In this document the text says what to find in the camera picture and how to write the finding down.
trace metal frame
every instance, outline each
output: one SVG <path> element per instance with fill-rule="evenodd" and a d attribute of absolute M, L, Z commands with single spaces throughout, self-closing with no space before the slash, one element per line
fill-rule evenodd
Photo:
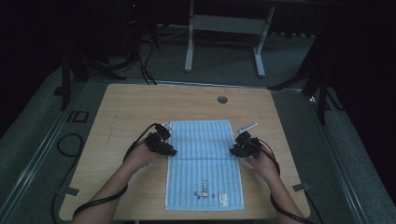
<path fill-rule="evenodd" d="M 193 33 L 194 30 L 219 31 L 230 33 L 241 33 L 260 35 L 261 39 L 257 47 L 253 48 L 253 56 L 256 62 L 257 75 L 265 77 L 264 65 L 262 63 L 262 46 L 270 28 L 271 19 L 275 7 L 270 7 L 266 20 L 230 18 L 218 16 L 206 16 L 194 14 L 194 1 L 190 5 L 189 45 L 187 46 L 186 63 L 184 70 L 192 70 L 192 58 L 194 53 Z"/>
<path fill-rule="evenodd" d="M 12 191 L 9 193 L 6 201 L 0 208 L 0 223 L 8 223 L 11 220 L 11 217 L 17 209 L 18 204 L 21 202 L 26 191 L 29 189 L 31 183 L 35 179 L 35 175 L 41 167 L 41 164 L 55 143 L 60 130 L 64 126 L 67 115 L 70 113 L 71 108 L 76 103 L 77 98 L 83 93 L 84 88 L 85 83 L 77 83 L 77 86 L 75 87 L 75 93 L 70 101 L 70 104 L 68 104 L 64 111 L 62 111 L 58 118 L 54 121 L 46 137 L 41 142 L 40 147 L 35 152 L 35 155 L 30 160 L 25 169 L 21 172 L 21 175 L 15 183 Z"/>
<path fill-rule="evenodd" d="M 309 106 L 312 116 L 316 115 L 315 108 L 310 105 Z M 322 125 L 322 123 L 316 122 L 318 125 L 318 129 L 321 130 L 321 134 L 324 137 L 326 145 L 329 149 L 329 154 L 332 159 L 332 165 L 334 168 L 334 172 L 337 175 L 338 181 L 340 182 L 340 187 L 344 192 L 344 196 L 346 197 L 346 201 L 349 205 L 352 216 L 355 218 L 356 223 L 368 224 L 369 220 L 367 219 L 366 214 L 364 213 L 363 208 L 361 207 L 361 202 L 356 194 L 355 189 L 353 188 L 352 183 L 349 180 L 347 175 L 346 168 L 344 164 L 341 162 L 339 153 L 337 151 L 336 146 L 333 143 L 333 139 L 328 131 L 328 129 Z"/>

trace wire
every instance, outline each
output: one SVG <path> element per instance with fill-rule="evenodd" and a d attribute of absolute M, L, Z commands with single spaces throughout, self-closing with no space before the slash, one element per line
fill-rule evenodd
<path fill-rule="evenodd" d="M 258 146 L 256 146 L 255 144 L 250 143 L 249 141 L 247 141 L 247 142 L 250 143 L 252 146 L 254 146 L 254 147 L 256 147 L 256 148 L 259 148 L 263 153 L 265 153 L 265 154 L 271 159 L 271 161 L 272 161 L 272 162 L 274 163 L 274 165 L 276 166 L 277 171 L 280 173 L 279 164 L 278 164 L 277 161 L 276 161 L 274 151 L 271 149 L 271 147 L 270 147 L 266 142 L 262 141 L 261 139 L 259 139 L 259 141 L 262 142 L 262 143 L 264 143 L 264 144 L 268 147 L 268 149 L 269 149 L 269 150 L 271 151 L 271 153 L 272 153 L 272 156 L 269 155 L 269 153 L 266 152 L 266 151 L 265 151 L 264 149 L 262 149 L 261 147 L 258 147 Z M 305 195 L 306 195 L 306 198 L 308 199 L 308 201 L 311 203 L 312 207 L 314 208 L 314 210 L 315 210 L 315 212 L 316 212 L 316 214 L 317 214 L 317 216 L 318 216 L 318 218 L 319 218 L 320 223 L 323 223 L 323 219 L 322 219 L 322 217 L 321 217 L 321 215 L 320 215 L 320 213 L 319 213 L 317 207 L 315 206 L 314 202 L 312 201 L 311 197 L 308 195 L 308 193 L 307 193 L 306 191 L 304 191 L 304 193 L 305 193 Z M 297 217 L 297 216 L 295 216 L 295 215 L 293 215 L 293 214 L 290 214 L 290 213 L 288 213 L 288 212 L 282 210 L 282 209 L 276 204 L 276 202 L 274 201 L 272 195 L 271 195 L 271 203 L 273 204 L 273 206 L 274 206 L 274 208 L 276 209 L 276 211 L 280 212 L 281 214 L 283 214 L 283 215 L 285 215 L 285 216 L 287 216 L 287 217 L 293 218 L 294 220 L 300 221 L 300 222 L 302 222 L 302 223 L 312 223 L 312 222 L 310 222 L 310 221 L 308 221 L 308 220 L 306 220 L 306 219 L 304 219 L 304 218 Z"/>
<path fill-rule="evenodd" d="M 67 154 L 67 153 L 65 153 L 65 152 L 63 152 L 63 151 L 61 150 L 61 142 L 62 142 L 66 137 L 69 137 L 69 136 L 76 136 L 76 137 L 78 138 L 78 140 L 79 140 L 78 154 L 71 155 L 71 154 Z M 56 190 L 55 194 L 54 194 L 53 197 L 52 197 L 52 202 L 51 202 L 51 218 L 52 218 L 52 222 L 53 222 L 54 224 L 57 223 L 57 221 L 56 221 L 56 215 L 55 215 L 55 203 L 56 203 L 56 198 L 57 198 L 57 196 L 59 195 L 59 192 L 61 191 L 62 186 L 64 185 L 64 182 L 65 182 L 66 178 L 70 175 L 70 172 L 71 172 L 71 171 L 73 170 L 73 168 L 76 166 L 76 163 L 77 163 L 77 161 L 78 161 L 78 158 L 80 157 L 80 155 L 81 155 L 81 153 L 82 153 L 83 145 L 84 145 L 84 141 L 82 140 L 82 137 L 81 137 L 80 135 L 76 134 L 76 133 L 70 133 L 70 134 L 65 135 L 64 137 L 62 137 L 61 139 L 58 140 L 58 143 L 57 143 L 57 145 L 56 145 L 58 151 L 59 151 L 62 155 L 66 156 L 66 157 L 75 157 L 75 159 L 74 159 L 74 161 L 73 161 L 73 164 L 70 166 L 69 170 L 67 171 L 66 175 L 64 175 L 64 178 L 62 179 L 61 184 L 59 185 L 58 189 Z"/>
<path fill-rule="evenodd" d="M 138 59 L 138 61 L 140 63 L 140 71 L 142 73 L 142 77 L 143 77 L 143 79 L 145 79 L 145 81 L 146 81 L 146 83 L 148 85 L 157 85 L 157 83 L 155 82 L 154 77 L 152 76 L 150 71 L 147 69 L 148 63 L 149 63 L 149 58 L 151 57 L 151 54 L 154 51 L 154 47 L 147 40 L 143 40 L 142 39 L 142 42 L 150 45 L 150 52 L 149 52 L 148 57 L 147 57 L 147 59 L 146 59 L 144 64 L 142 62 L 142 58 L 140 57 L 140 54 L 137 55 L 137 59 Z"/>
<path fill-rule="evenodd" d="M 312 207 L 314 208 L 315 213 L 317 213 L 317 216 L 318 216 L 318 218 L 319 218 L 320 223 L 323 224 L 323 219 L 322 219 L 322 217 L 321 217 L 321 215 L 320 215 L 320 213 L 319 213 L 319 210 L 318 210 L 317 207 L 315 206 L 315 204 L 314 204 L 314 202 L 312 201 L 311 197 L 309 196 L 308 192 L 306 192 L 306 190 L 304 190 L 304 193 L 305 193 L 306 198 L 308 199 L 308 201 L 311 203 Z"/>
<path fill-rule="evenodd" d="M 147 129 L 146 129 L 145 131 L 143 131 L 142 134 L 140 134 L 140 136 L 136 139 L 136 141 L 134 141 L 134 142 L 132 143 L 132 145 L 128 148 L 128 151 L 125 153 L 124 159 L 129 155 L 129 153 L 130 153 L 134 148 L 136 148 L 136 147 L 139 146 L 140 144 L 143 144 L 143 143 L 144 143 L 144 142 L 140 142 L 140 143 L 139 143 L 140 139 L 143 137 L 143 135 L 146 134 L 146 132 L 149 131 L 150 128 L 152 128 L 152 127 L 155 126 L 155 125 L 158 125 L 158 124 L 157 124 L 157 123 L 153 123 L 153 124 L 149 125 L 149 126 L 147 127 Z M 85 210 L 85 209 L 87 209 L 87 208 L 90 208 L 90 207 L 93 207 L 93 206 L 96 206 L 96 205 L 102 204 L 102 203 L 108 203 L 108 202 L 111 202 L 111 201 L 113 201 L 113 200 L 118 199 L 119 197 L 121 197 L 121 196 L 126 192 L 127 189 L 128 189 L 128 185 L 126 185 L 125 188 L 123 188 L 122 191 L 120 191 L 120 192 L 117 193 L 117 194 L 114 194 L 114 195 L 109 196 L 109 197 L 105 197 L 105 198 L 103 198 L 103 199 L 98 199 L 98 200 L 94 200 L 94 201 L 90 201 L 90 202 L 84 203 L 83 205 L 81 205 L 80 207 L 78 207 L 78 208 L 75 210 L 75 212 L 73 213 L 73 218 L 74 218 L 76 215 L 78 215 L 78 213 L 80 213 L 81 211 L 83 211 L 83 210 Z"/>

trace table leg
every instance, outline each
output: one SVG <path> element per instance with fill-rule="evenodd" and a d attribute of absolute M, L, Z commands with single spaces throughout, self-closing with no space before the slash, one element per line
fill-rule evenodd
<path fill-rule="evenodd" d="M 275 7 L 270 7 L 267 19 L 265 20 L 264 26 L 262 27 L 262 37 L 260 39 L 260 43 L 257 47 L 253 48 L 254 60 L 257 67 L 257 75 L 259 77 L 265 77 L 264 65 L 262 63 L 262 46 L 264 45 L 265 37 L 267 37 L 274 11 Z"/>

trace person's left hand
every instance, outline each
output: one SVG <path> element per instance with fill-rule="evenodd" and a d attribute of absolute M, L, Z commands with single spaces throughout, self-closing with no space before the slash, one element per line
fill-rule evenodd
<path fill-rule="evenodd" d="M 124 161 L 124 163 L 134 167 L 136 170 L 149 165 L 151 161 L 161 157 L 160 154 L 150 151 L 146 143 L 140 143 L 137 144 L 137 147 L 131 151 Z"/>

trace cable on floor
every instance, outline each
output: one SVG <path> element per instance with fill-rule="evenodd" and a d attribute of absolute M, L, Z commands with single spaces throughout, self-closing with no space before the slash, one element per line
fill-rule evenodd
<path fill-rule="evenodd" d="M 152 44 L 147 41 L 147 40 L 142 40 L 143 43 L 146 43 L 148 45 L 150 45 L 150 52 L 148 54 L 148 57 L 145 61 L 145 63 L 143 64 L 142 62 L 142 58 L 140 57 L 140 54 L 137 55 L 137 59 L 140 63 L 140 71 L 142 73 L 142 77 L 143 79 L 145 79 L 146 83 L 148 85 L 157 85 L 157 83 L 155 82 L 154 77 L 152 76 L 152 74 L 150 73 L 150 71 L 147 69 L 148 67 L 148 62 L 149 62 L 149 58 L 151 57 L 152 52 L 154 51 L 154 47 L 152 46 Z"/>
<path fill-rule="evenodd" d="M 78 141 L 79 141 L 79 148 L 78 148 L 78 153 L 77 153 L 77 154 L 69 154 L 69 153 L 64 152 L 64 151 L 61 149 L 61 143 L 62 143 L 62 141 L 63 141 L 65 138 L 68 138 L 68 137 L 71 137 L 71 136 L 75 136 L 75 137 L 78 138 Z M 59 187 L 57 188 L 55 194 L 54 194 L 53 197 L 52 197 L 52 202 L 51 202 L 51 218 L 52 218 L 52 222 L 53 222 L 54 224 L 57 223 L 57 218 L 56 218 L 57 215 L 55 214 L 55 203 L 56 203 L 56 198 L 58 197 L 59 192 L 61 191 L 62 186 L 64 185 L 64 182 L 65 182 L 66 178 L 70 175 L 70 172 L 71 172 L 71 171 L 73 170 L 73 168 L 76 166 L 76 163 L 77 163 L 79 157 L 81 156 L 82 149 L 84 148 L 84 141 L 82 140 L 82 137 L 81 137 L 79 134 L 77 134 L 77 133 L 69 133 L 69 134 L 63 136 L 61 139 L 58 140 L 58 142 L 57 142 L 57 144 L 56 144 L 56 147 L 57 147 L 57 149 L 58 149 L 58 152 L 61 153 L 63 156 L 66 156 L 66 157 L 69 157 L 69 158 L 75 158 L 75 159 L 74 159 L 74 161 L 73 161 L 73 164 L 70 166 L 69 170 L 67 171 L 67 173 L 64 175 L 64 178 L 62 179 L 61 184 L 59 185 Z"/>

